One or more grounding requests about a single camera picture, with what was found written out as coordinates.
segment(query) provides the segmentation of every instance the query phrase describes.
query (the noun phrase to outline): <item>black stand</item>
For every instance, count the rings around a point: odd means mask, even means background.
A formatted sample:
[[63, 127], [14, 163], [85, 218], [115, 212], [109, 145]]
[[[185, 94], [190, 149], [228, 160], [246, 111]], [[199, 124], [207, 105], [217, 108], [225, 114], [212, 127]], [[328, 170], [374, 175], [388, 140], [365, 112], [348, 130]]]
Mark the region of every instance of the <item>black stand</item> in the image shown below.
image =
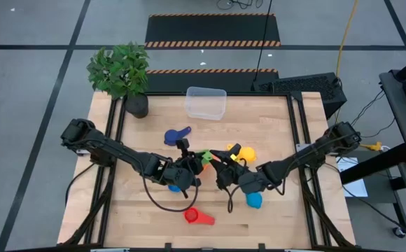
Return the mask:
[[354, 167], [340, 172], [342, 184], [363, 179], [373, 173], [384, 171], [390, 167], [406, 162], [406, 144], [402, 143], [376, 157], [356, 164]]

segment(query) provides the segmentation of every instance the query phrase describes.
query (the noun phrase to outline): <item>wooden table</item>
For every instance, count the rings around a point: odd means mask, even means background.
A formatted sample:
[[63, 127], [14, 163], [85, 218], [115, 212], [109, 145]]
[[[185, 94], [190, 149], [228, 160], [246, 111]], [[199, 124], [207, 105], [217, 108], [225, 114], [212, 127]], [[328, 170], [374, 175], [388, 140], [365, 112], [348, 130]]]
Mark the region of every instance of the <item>wooden table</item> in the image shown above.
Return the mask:
[[[323, 105], [319, 93], [303, 93], [303, 98], [310, 137], [314, 141], [328, 126]], [[269, 160], [281, 160], [294, 153], [285, 97], [227, 97], [226, 112], [220, 121], [189, 118], [184, 101], [185, 97], [181, 96], [149, 97], [150, 113], [146, 118], [136, 119], [130, 114], [125, 116], [122, 142], [137, 151], [159, 153], [175, 159], [180, 151], [164, 145], [164, 133], [169, 129], [191, 126], [192, 132], [188, 135], [190, 150], [224, 150], [228, 144], [235, 143], [250, 146], [258, 156], [254, 163], [248, 164], [254, 171], [257, 165]], [[105, 94], [94, 94], [88, 119], [103, 132], [110, 103]], [[112, 137], [116, 130], [117, 114]], [[295, 114], [300, 123], [296, 103]], [[333, 158], [329, 157], [328, 162], [336, 166]], [[89, 163], [89, 157], [79, 157], [75, 174]], [[90, 170], [72, 186], [58, 242], [68, 239], [88, 214], [96, 173], [97, 168]], [[339, 174], [324, 166], [319, 169], [318, 176], [325, 212], [338, 230], [355, 243]], [[234, 196], [232, 213], [227, 212], [228, 196], [216, 187], [214, 169], [205, 169], [199, 177], [202, 186], [195, 206], [216, 219], [214, 226], [189, 225], [182, 213], [170, 213], [154, 206], [144, 192], [141, 177], [129, 164], [119, 161], [105, 247], [163, 248], [166, 242], [171, 242], [174, 248], [255, 249], [258, 243], [265, 243], [268, 249], [310, 247], [297, 170], [290, 173], [284, 196], [268, 190], [262, 194], [261, 209], [247, 206], [245, 194], [239, 190]], [[162, 206], [175, 209], [186, 207], [194, 195], [191, 189], [188, 192], [190, 199], [184, 199], [181, 193], [172, 193], [167, 187], [151, 182], [148, 182], [148, 188]], [[96, 217], [95, 227], [99, 227], [99, 223], [100, 216]], [[93, 236], [93, 241], [96, 241], [96, 230]], [[319, 229], [317, 236], [318, 243], [322, 243]]]

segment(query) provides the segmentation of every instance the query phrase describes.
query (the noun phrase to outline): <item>potted plant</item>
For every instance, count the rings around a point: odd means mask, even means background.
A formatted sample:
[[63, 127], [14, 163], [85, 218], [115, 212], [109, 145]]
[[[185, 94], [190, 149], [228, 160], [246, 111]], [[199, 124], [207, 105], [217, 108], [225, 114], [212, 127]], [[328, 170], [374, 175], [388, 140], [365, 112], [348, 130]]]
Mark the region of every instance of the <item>potted plant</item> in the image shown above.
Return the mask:
[[86, 69], [94, 90], [107, 92], [113, 99], [127, 96], [125, 110], [136, 118], [148, 114], [146, 51], [136, 44], [116, 45], [113, 51], [101, 48]]

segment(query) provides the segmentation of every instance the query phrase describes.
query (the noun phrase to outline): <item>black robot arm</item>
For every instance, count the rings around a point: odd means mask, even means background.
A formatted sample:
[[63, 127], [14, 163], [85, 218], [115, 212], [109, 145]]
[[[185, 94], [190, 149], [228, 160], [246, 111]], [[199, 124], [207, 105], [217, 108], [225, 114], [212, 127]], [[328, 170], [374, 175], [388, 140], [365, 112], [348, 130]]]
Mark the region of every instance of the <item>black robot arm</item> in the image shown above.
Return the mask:
[[340, 122], [327, 129], [315, 143], [292, 156], [256, 167], [258, 172], [251, 172], [247, 166], [234, 161], [241, 148], [239, 144], [229, 151], [211, 150], [220, 159], [212, 160], [211, 163], [217, 171], [217, 185], [220, 189], [234, 183], [240, 185], [244, 193], [262, 192], [266, 188], [272, 190], [281, 185], [293, 169], [302, 165], [317, 169], [324, 164], [327, 154], [347, 154], [357, 148], [360, 141], [360, 133], [348, 122]]
[[178, 186], [183, 192], [190, 186], [200, 185], [200, 180], [195, 179], [195, 175], [203, 170], [202, 157], [187, 150], [189, 143], [186, 139], [177, 142], [182, 155], [174, 162], [170, 157], [137, 152], [126, 147], [106, 137], [91, 121], [85, 119], [73, 119], [61, 138], [62, 145], [74, 152], [80, 149], [89, 151], [91, 162], [95, 164], [110, 166], [118, 158], [131, 164], [146, 179], [160, 185]]

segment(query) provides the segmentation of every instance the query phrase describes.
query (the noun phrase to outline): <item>desk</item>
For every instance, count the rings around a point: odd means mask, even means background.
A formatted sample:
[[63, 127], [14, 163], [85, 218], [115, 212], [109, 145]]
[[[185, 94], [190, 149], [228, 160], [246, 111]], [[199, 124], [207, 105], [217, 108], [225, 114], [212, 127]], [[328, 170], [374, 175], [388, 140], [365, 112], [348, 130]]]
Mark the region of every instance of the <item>desk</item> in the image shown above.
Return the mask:
[[[394, 78], [393, 72], [381, 73], [379, 77], [405, 142], [385, 153], [361, 162], [347, 171], [343, 171], [341, 178], [343, 184], [347, 184], [398, 165], [402, 177], [391, 179], [391, 183], [393, 190], [399, 190], [406, 188], [406, 98], [402, 89], [402, 83]], [[405, 217], [401, 216], [398, 210], [396, 210], [396, 213], [398, 214], [400, 224], [406, 226]]]
[[[189, 118], [184, 110], [184, 99], [184, 96], [150, 96], [150, 113], [146, 118], [125, 115], [122, 142], [137, 151], [177, 158], [179, 150], [163, 144], [164, 133], [168, 129], [191, 126], [192, 132], [188, 135], [190, 150], [223, 150], [227, 144], [236, 142], [250, 146], [258, 156], [254, 163], [248, 164], [251, 169], [294, 153], [285, 97], [228, 96], [226, 112], [220, 121]], [[319, 93], [303, 93], [303, 99], [310, 137], [315, 140], [328, 126], [321, 98]], [[88, 119], [103, 132], [110, 103], [105, 94], [96, 92], [88, 115]], [[336, 165], [333, 158], [329, 157], [328, 162]], [[75, 174], [88, 165], [89, 157], [79, 157]], [[88, 214], [96, 170], [84, 174], [72, 186], [58, 242], [67, 240]], [[174, 248], [256, 249], [259, 243], [264, 243], [268, 249], [310, 248], [297, 169], [288, 177], [284, 196], [266, 191], [262, 194], [262, 208], [252, 209], [246, 205], [245, 195], [239, 191], [233, 199], [232, 213], [227, 211], [228, 196], [216, 187], [214, 170], [206, 169], [199, 177], [202, 186], [195, 206], [215, 217], [214, 226], [189, 225], [182, 213], [158, 209], [145, 194], [141, 177], [129, 164], [119, 161], [104, 246], [164, 248], [165, 243], [172, 243]], [[318, 177], [325, 212], [346, 239], [355, 243], [338, 173], [326, 166], [319, 169]], [[189, 199], [169, 192], [167, 187], [150, 182], [148, 187], [152, 196], [165, 207], [179, 209], [189, 204]], [[190, 190], [189, 196], [193, 197], [193, 190]], [[100, 216], [97, 216], [95, 227], [100, 221]], [[94, 231], [94, 242], [96, 237], [97, 232]]]

